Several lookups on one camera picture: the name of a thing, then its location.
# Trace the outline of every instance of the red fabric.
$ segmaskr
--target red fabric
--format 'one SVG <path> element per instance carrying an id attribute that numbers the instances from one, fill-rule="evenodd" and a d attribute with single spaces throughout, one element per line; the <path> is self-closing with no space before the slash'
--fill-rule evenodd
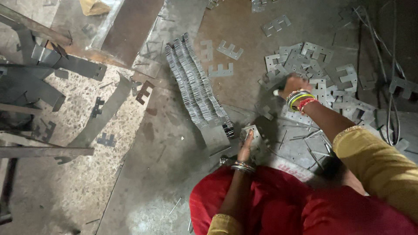
<path id="1" fill-rule="evenodd" d="M 194 232 L 206 235 L 232 181 L 223 167 L 193 189 L 189 206 Z M 251 185 L 246 234 L 418 234 L 409 218 L 351 187 L 313 190 L 294 176 L 259 166 Z"/>

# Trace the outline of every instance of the yellow bangle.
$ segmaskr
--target yellow bangle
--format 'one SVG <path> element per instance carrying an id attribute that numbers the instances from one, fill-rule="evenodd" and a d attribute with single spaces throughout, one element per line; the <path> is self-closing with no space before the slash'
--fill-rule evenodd
<path id="1" fill-rule="evenodd" d="M 314 98 L 314 99 L 315 99 L 315 97 L 314 97 L 313 95 L 311 95 L 311 94 L 302 94 L 302 95 L 300 95 L 300 96 L 296 97 L 296 98 L 292 101 L 292 103 L 290 104 L 290 108 L 291 108 L 291 109 L 293 109 L 292 107 L 293 107 L 293 103 L 294 103 L 295 101 L 297 101 L 298 99 L 300 99 L 300 98 L 302 98 L 302 97 L 307 97 L 307 96 L 312 97 L 312 98 Z"/>

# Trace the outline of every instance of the gold trim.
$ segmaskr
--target gold trim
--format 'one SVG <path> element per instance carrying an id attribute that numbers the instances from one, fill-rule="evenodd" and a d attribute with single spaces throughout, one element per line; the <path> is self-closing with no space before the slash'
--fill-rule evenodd
<path id="1" fill-rule="evenodd" d="M 345 130 L 343 130 L 342 132 L 340 132 L 335 138 L 334 141 L 332 142 L 332 146 L 335 146 L 335 144 L 342 138 L 342 136 L 344 136 L 345 134 L 352 132 L 354 130 L 361 130 L 364 129 L 362 126 L 352 126 L 349 127 Z"/>
<path id="2" fill-rule="evenodd" d="M 212 218 L 212 219 L 214 219 L 214 218 L 221 218 L 221 219 L 227 219 L 227 220 L 229 220 L 229 219 L 231 219 L 232 217 L 231 217 L 231 216 L 229 216 L 229 215 L 225 215 L 225 214 L 216 214 L 216 215 L 214 215 L 214 216 L 213 216 L 213 218 Z"/>

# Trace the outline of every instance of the woman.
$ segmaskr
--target woman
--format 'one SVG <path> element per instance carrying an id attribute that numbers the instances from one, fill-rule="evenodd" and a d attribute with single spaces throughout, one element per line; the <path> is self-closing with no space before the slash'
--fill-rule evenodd
<path id="1" fill-rule="evenodd" d="M 345 185 L 314 190 L 283 171 L 265 166 L 255 170 L 249 163 L 250 131 L 238 161 L 193 189 L 190 211 L 197 235 L 417 234 L 417 166 L 322 106 L 310 95 L 311 89 L 307 81 L 291 76 L 280 95 L 292 109 L 311 117 L 333 142 L 336 155 L 351 170 L 345 174 Z M 364 189 L 370 197 L 364 196 Z"/>

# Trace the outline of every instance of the yellow kurta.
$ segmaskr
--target yellow kurta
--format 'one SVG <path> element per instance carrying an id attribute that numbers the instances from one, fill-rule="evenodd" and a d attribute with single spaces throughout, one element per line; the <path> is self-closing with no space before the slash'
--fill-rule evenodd
<path id="1" fill-rule="evenodd" d="M 386 201 L 418 223 L 418 167 L 394 147 L 358 126 L 341 132 L 333 150 L 370 194 Z M 208 235 L 242 234 L 229 215 L 213 217 Z"/>

